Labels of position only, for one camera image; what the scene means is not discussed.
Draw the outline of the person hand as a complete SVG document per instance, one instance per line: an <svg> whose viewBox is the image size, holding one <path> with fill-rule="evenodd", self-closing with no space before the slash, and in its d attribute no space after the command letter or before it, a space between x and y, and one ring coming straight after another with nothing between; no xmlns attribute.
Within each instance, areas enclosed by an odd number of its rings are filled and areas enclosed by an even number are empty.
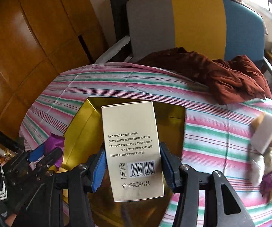
<svg viewBox="0 0 272 227"><path fill-rule="evenodd" d="M11 214L5 220L1 219L0 225L1 226L12 226L12 224L14 223L14 221L16 219L16 216L17 216L16 214Z"/></svg>

